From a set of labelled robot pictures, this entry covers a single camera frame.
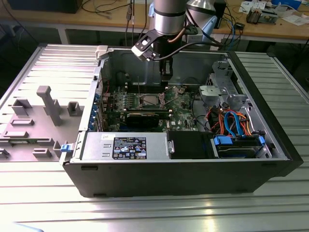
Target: white cable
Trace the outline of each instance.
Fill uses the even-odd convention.
[[[25,29],[23,28],[23,31],[20,33],[20,35],[19,35],[19,39],[18,39],[18,42],[17,42],[17,49],[18,49],[18,52],[20,52],[19,51],[19,42],[20,42],[20,39],[21,39],[21,36],[22,36],[22,34],[24,33],[24,31],[25,31]]]

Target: black computer case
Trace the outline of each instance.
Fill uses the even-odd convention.
[[[8,0],[13,10],[51,11],[75,14],[83,0]]]

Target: white paper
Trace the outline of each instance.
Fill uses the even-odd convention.
[[[239,8],[239,12],[248,14],[250,9],[260,8],[261,10],[265,9],[266,1],[252,2],[252,1],[243,1],[241,3],[241,7]]]
[[[293,23],[294,25],[297,25],[297,26],[303,25],[305,23],[309,23],[308,18],[302,18],[302,17],[296,16],[296,15],[291,15],[291,16],[288,16],[288,17],[284,17],[282,19],[289,22],[289,23]]]

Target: computer case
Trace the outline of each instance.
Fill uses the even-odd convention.
[[[218,29],[222,21],[222,17],[223,17],[224,10],[226,7],[226,2],[225,0],[215,0],[213,6],[216,9],[216,16],[218,18],[214,28]]]
[[[75,14],[83,0],[8,0],[13,10],[51,11]]]

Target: blue cable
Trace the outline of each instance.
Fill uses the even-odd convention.
[[[235,124],[236,124],[236,128],[237,128],[237,132],[240,136],[243,136],[243,131],[240,127],[240,122],[239,122],[239,118],[238,116],[234,113],[234,112],[227,112],[224,116],[224,126],[226,128],[226,130],[233,136],[233,137],[236,137],[236,135],[233,133],[233,131],[230,130],[230,128],[228,127],[228,123],[227,123],[227,118],[228,118],[228,115],[229,114],[232,114],[235,118]]]
[[[227,48],[227,50],[229,51],[229,50],[232,48],[232,44],[233,44],[233,41],[234,41],[235,29],[234,29],[233,23],[232,23],[230,20],[227,20],[227,22],[229,22],[229,23],[231,24],[232,32],[233,32],[232,41],[231,41],[230,45],[229,45],[228,48]]]

